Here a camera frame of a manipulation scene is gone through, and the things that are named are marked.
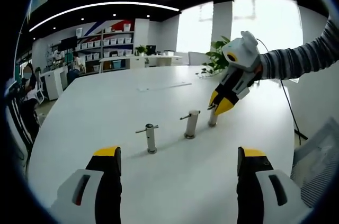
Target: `white chair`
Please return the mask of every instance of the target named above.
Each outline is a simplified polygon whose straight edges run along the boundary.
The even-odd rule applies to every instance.
[[[189,65],[198,66],[204,62],[210,62],[210,58],[205,53],[189,52]]]
[[[312,208],[326,191],[339,165],[339,124],[330,118],[303,146],[295,149],[291,179]]]
[[[41,105],[41,103],[44,101],[44,94],[42,92],[42,80],[40,78],[40,73],[39,73],[39,76],[38,76],[38,82],[37,82],[37,85],[38,85],[38,89],[35,93],[35,96],[39,102],[39,105]]]

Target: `white table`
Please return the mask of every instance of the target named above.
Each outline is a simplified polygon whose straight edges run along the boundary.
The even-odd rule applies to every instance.
[[[117,57],[107,57],[102,58],[99,66],[99,73],[103,71],[103,64],[106,61],[116,61],[116,60],[126,60],[126,69],[139,69],[145,67],[145,59],[156,59],[157,63],[156,65],[158,67],[162,66],[171,66],[173,65],[179,65],[182,57],[181,56],[117,56]]]
[[[264,80],[209,128],[206,108],[220,75],[199,79],[200,71],[156,67],[76,79],[35,140],[28,180],[39,201],[51,206],[59,186],[96,150],[120,145],[122,223],[236,223],[238,147],[264,151],[290,175],[293,120],[282,88]],[[191,85],[170,87],[182,82]],[[179,118],[191,109],[201,113],[196,138],[188,140]],[[135,134],[146,123],[159,125],[154,155],[145,134]]]

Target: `metal peg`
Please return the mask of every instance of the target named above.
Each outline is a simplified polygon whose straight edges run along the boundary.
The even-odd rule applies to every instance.
[[[199,110],[191,110],[188,115],[180,118],[180,120],[188,118],[186,132],[184,133],[185,138],[192,139],[195,137],[195,128],[197,126],[199,114]]]
[[[145,129],[138,130],[136,133],[140,133],[145,131],[146,138],[147,138],[147,151],[149,154],[155,154],[157,152],[157,148],[155,147],[155,138],[154,138],[154,129],[159,128],[158,125],[153,125],[148,123],[145,125]]]
[[[215,115],[216,106],[209,108],[211,110],[210,120],[208,121],[209,127],[215,127],[217,125],[218,116]]]

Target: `striped sleeve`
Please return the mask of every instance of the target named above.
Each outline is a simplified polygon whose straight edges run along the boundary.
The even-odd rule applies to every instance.
[[[319,38],[294,49],[273,50],[260,55],[262,79],[298,78],[328,68],[339,60],[339,30],[328,19]]]

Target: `bright window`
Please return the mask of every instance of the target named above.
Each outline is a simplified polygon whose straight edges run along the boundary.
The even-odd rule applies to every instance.
[[[176,51],[210,51],[212,38],[213,2],[183,10],[179,17]]]
[[[234,0],[232,14],[231,39],[241,37],[241,31],[249,31],[269,51],[303,44],[299,7],[295,0]],[[258,50],[267,52],[260,42]]]

